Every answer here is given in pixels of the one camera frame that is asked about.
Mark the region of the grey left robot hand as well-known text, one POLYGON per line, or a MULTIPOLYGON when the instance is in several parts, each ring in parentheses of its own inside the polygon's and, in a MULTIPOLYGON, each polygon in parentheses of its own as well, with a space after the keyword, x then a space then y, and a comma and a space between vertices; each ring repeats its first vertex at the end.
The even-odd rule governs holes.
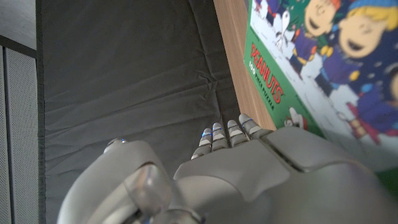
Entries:
POLYGON ((74 182, 58 223, 396 223, 397 201, 330 141, 246 114, 204 130, 169 177, 144 141, 112 140, 74 182))

